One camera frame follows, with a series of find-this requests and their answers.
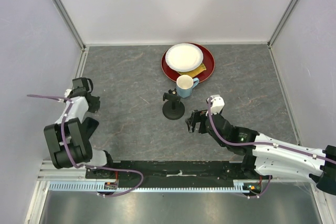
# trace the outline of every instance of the white wall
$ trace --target white wall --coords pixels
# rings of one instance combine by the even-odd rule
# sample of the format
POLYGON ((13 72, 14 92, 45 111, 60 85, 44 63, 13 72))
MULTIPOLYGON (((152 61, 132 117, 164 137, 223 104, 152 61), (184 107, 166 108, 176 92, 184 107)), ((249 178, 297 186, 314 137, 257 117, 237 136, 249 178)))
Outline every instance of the white wall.
POLYGON ((23 223, 47 145, 43 128, 64 105, 28 93, 62 95, 80 49, 52 0, 0 0, 0 222, 23 223))
POLYGON ((266 42, 290 0, 62 0, 86 44, 266 42))
POLYGON ((302 143, 336 146, 336 0, 300 0, 274 55, 302 143))

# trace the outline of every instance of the red tray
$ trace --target red tray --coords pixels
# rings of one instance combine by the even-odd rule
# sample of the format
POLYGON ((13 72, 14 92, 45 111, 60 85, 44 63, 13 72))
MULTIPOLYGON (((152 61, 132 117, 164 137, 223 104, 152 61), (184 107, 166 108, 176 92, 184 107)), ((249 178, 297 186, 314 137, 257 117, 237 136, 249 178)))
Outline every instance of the red tray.
MULTIPOLYGON (((190 44, 193 44, 193 45, 197 46, 200 50, 202 50, 202 53, 203 53, 203 64, 205 65, 206 70, 203 71, 202 73, 199 73, 195 77, 199 78, 200 82, 205 81, 206 79, 209 78, 209 76, 212 75, 212 73, 215 70, 215 59, 212 56, 212 54, 210 53, 210 51, 208 49, 206 49, 205 47, 202 47, 202 46, 200 46, 198 44, 195 44, 195 43, 190 43, 190 44)), ((161 67, 162 67, 162 70, 165 73, 165 75, 169 79, 171 79, 172 81, 176 82, 176 80, 180 76, 180 74, 178 72, 176 72, 175 70, 171 69, 167 65, 167 62, 166 62, 166 53, 167 53, 167 51, 162 56, 161 67)))

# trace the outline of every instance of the gray table surface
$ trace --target gray table surface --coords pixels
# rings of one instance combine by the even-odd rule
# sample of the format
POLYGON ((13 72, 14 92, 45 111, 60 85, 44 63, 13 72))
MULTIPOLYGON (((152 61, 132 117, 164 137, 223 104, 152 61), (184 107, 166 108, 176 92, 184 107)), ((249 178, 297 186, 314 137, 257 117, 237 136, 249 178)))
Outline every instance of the gray table surface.
POLYGON ((190 134, 184 120, 206 109, 205 99, 220 94, 223 116, 273 138, 296 143, 266 45, 206 45, 215 58, 212 76, 183 99, 184 116, 162 114, 162 95, 175 87, 161 69, 170 46, 90 47, 84 77, 94 83, 101 108, 90 141, 115 160, 242 160, 207 134, 190 134))

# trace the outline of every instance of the black stand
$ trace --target black stand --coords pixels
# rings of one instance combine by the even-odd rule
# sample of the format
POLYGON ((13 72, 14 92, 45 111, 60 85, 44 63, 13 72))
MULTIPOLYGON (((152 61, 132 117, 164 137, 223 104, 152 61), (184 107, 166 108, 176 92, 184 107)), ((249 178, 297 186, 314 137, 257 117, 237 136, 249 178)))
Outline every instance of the black stand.
POLYGON ((163 94, 163 101, 168 100, 162 107, 163 115, 169 120, 180 119, 184 115, 184 105, 181 97, 177 95, 176 89, 169 90, 163 94))

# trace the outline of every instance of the blue mug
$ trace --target blue mug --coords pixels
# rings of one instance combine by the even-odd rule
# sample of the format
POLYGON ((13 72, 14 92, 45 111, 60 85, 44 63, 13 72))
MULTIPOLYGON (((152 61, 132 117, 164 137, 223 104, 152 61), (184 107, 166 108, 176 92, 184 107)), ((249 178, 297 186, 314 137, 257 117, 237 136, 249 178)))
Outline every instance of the blue mug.
POLYGON ((199 83, 199 78, 191 78, 186 74, 179 76, 176 80, 177 94, 182 98, 187 98, 193 92, 193 88, 199 83))

